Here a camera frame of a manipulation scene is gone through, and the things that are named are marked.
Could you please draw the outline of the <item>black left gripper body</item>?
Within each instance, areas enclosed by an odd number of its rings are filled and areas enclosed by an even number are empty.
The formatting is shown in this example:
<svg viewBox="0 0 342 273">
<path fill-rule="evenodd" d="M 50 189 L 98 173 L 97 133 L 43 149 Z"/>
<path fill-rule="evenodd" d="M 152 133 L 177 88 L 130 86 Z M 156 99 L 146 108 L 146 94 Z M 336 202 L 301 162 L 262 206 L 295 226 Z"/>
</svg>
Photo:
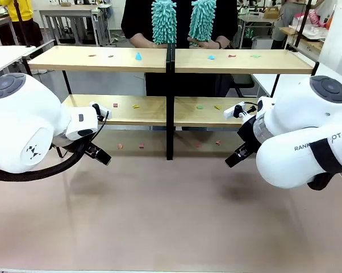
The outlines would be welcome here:
<svg viewBox="0 0 342 273">
<path fill-rule="evenodd" d="M 96 133 L 89 134 L 87 136 L 80 137 L 77 140 L 64 140 L 62 143 L 53 141 L 53 147 L 57 150 L 64 149 L 75 156 L 75 159 L 82 158 L 85 154 L 95 159 L 99 152 L 102 150 L 97 145 L 92 143 Z"/>
</svg>

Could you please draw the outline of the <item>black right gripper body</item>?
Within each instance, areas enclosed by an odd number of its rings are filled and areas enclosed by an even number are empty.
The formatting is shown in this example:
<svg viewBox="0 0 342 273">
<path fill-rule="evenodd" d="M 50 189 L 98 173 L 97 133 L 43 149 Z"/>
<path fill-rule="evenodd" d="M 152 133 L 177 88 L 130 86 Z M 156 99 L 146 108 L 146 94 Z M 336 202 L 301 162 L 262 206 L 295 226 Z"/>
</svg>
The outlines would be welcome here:
<svg viewBox="0 0 342 273">
<path fill-rule="evenodd" d="M 240 156 L 249 156 L 253 153 L 257 153 L 261 146 L 261 143 L 257 140 L 254 132 L 253 125 L 256 121 L 256 117 L 253 116 L 238 130 L 237 134 L 244 141 L 244 144 L 238 148 Z"/>
</svg>

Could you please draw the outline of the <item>person's left hand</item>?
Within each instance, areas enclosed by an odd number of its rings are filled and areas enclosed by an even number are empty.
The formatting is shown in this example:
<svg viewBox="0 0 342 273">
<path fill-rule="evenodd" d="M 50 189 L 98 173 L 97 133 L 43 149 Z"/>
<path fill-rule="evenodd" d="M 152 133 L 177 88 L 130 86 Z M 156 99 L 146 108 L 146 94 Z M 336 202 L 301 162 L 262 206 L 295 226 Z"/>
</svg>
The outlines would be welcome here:
<svg viewBox="0 0 342 273">
<path fill-rule="evenodd" d="M 221 49 L 221 43 L 215 42 L 213 40 L 209 40 L 207 42 L 202 42 L 191 37 L 188 37 L 187 40 L 189 41 L 190 49 Z"/>
</svg>

